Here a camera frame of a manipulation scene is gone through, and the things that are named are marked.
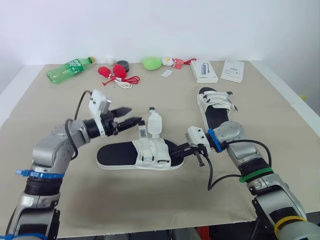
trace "green cable tie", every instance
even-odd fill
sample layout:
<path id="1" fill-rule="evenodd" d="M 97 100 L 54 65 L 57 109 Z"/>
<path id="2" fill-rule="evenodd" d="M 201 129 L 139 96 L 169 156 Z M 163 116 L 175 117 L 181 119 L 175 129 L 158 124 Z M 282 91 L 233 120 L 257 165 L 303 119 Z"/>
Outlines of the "green cable tie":
<path id="1" fill-rule="evenodd" d="M 246 176 L 239 177 L 239 182 L 240 183 L 245 183 L 248 179 L 251 179 L 251 178 L 253 178 L 253 177 L 257 176 L 257 175 L 264 174 L 264 173 L 267 173 L 267 172 L 272 172 L 273 173 L 274 171 L 272 170 L 271 167 L 262 168 L 262 169 L 259 169 L 257 171 L 254 171 L 254 172 L 252 172 L 252 173 L 250 173 L 250 174 L 248 174 Z"/>

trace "small white figurine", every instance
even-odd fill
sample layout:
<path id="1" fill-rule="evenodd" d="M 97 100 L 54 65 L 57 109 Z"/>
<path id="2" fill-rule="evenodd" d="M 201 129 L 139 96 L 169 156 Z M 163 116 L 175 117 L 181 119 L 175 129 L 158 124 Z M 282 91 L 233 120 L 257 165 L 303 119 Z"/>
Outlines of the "small white figurine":
<path id="1" fill-rule="evenodd" d="M 174 64 L 172 57 L 169 57 L 169 56 L 162 58 L 161 62 L 162 62 L 163 66 L 168 66 L 168 67 L 170 67 Z"/>

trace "black tape roll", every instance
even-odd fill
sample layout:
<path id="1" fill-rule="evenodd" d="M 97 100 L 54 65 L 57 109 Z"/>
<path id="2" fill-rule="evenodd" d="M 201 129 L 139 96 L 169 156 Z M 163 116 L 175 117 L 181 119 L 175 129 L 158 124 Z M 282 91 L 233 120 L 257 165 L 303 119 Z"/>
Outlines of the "black tape roll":
<path id="1" fill-rule="evenodd" d="M 117 61 L 115 64 L 120 64 L 124 67 L 126 73 L 129 72 L 129 63 L 126 60 Z"/>

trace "green plastic bottle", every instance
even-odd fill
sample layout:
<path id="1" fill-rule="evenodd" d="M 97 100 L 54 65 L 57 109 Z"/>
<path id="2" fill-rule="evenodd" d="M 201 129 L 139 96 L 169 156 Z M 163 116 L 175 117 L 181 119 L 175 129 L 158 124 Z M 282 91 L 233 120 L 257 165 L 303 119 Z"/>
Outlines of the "green plastic bottle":
<path id="1" fill-rule="evenodd" d="M 90 56 L 88 58 L 77 58 L 75 60 L 69 61 L 66 64 L 48 71 L 46 76 L 54 84 L 62 83 L 64 80 L 73 77 L 74 75 L 83 72 L 92 64 L 95 59 Z"/>

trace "green plush toy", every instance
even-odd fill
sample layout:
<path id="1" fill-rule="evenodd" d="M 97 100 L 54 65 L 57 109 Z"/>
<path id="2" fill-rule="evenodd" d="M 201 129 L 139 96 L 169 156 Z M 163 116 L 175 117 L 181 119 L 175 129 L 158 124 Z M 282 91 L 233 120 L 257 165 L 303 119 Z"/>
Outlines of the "green plush toy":
<path id="1" fill-rule="evenodd" d="M 141 62 L 144 68 L 147 69 L 148 71 L 156 70 L 162 66 L 161 59 L 155 56 L 147 57 L 143 59 Z"/>

